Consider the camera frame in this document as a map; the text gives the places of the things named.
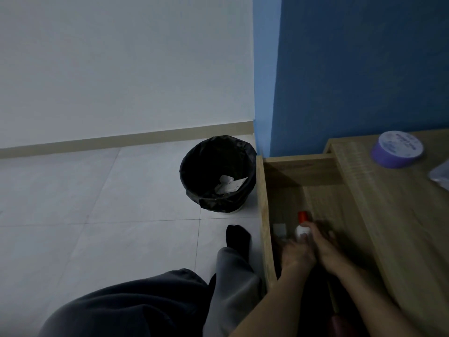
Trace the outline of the person's right hand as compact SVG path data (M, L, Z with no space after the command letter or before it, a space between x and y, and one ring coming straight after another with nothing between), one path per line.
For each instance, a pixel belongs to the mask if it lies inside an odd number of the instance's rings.
M329 242L313 243L318 253L320 263L327 272L331 273L339 280L351 269L351 261L340 251L336 244Z

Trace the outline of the person's left hand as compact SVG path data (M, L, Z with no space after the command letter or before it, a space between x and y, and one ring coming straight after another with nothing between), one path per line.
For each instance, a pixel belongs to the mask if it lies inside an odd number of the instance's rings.
M307 277L317 263L313 243L307 240L307 236L302 236L298 242L297 256L281 256L281 275L289 271L298 271L302 276Z

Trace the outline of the white bottle with red cap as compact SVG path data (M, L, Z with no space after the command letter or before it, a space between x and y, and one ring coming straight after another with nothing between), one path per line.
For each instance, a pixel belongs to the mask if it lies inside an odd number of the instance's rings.
M307 240L309 242L313 242L313 236L311 233L311 229L307 226L304 226L304 223L309 221L309 216L307 211L299 211L298 212L298 226L295 228L295 240L296 242L300 242L302 236L307 236Z

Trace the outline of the person's left forearm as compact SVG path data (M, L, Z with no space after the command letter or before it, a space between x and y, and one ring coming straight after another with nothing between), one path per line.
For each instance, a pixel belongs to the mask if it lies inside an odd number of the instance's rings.
M294 262L229 337L296 337L312 265Z

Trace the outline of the person's right forearm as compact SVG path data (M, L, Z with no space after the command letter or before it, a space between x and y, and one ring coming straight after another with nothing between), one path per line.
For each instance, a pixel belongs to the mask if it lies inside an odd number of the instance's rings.
M329 268L350 295L370 337L424 337L361 270L343 262Z

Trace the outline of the black sock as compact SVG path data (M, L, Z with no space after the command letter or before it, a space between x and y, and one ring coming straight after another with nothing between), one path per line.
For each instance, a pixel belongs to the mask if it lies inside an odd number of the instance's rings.
M244 227L228 225L226 228L226 245L237 251L246 262L249 262L251 235Z

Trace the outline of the wooden desk drawer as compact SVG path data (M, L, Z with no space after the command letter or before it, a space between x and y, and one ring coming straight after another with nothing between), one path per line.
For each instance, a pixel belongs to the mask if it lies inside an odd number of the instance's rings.
M280 274L280 238L272 225L284 223L287 239L295 237L298 212L336 233L343 252L378 276L372 243L353 195L337 168L333 154L282 158L257 157L257 196L267 290ZM355 304L339 280L315 266L306 281L298 337L368 337Z

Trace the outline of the white paper scraps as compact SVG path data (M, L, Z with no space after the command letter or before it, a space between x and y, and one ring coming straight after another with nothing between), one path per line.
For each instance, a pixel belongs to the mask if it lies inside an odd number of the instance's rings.
M216 194L229 194L236 192L245 183L248 178L235 180L233 177L228 175L222 175L219 178L219 184L214 188Z

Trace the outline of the black trash bin with bag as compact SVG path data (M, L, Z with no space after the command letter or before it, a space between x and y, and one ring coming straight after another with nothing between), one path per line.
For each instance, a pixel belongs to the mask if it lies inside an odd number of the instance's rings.
M214 136L194 146L183 158L179 175L186 195L202 209L234 212L246 202L256 184L253 146L229 135ZM235 191L219 194L220 178L244 180Z

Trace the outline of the purple tape roll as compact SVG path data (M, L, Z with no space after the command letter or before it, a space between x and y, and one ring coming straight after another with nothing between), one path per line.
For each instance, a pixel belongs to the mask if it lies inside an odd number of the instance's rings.
M379 135L371 150L371 158L387 169L400 169L412 164L424 153L424 146L415 136L402 131Z

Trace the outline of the clear plastic packet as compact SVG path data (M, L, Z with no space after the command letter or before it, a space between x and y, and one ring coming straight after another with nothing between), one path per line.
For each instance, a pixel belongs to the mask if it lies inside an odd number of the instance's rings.
M428 178L449 192L449 158L430 170Z

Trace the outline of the grey trousers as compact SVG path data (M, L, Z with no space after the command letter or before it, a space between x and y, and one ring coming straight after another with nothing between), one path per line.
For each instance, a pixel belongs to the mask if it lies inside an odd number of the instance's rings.
M94 291L56 310L38 337L228 337L263 297L232 248L217 253L215 288L179 269Z

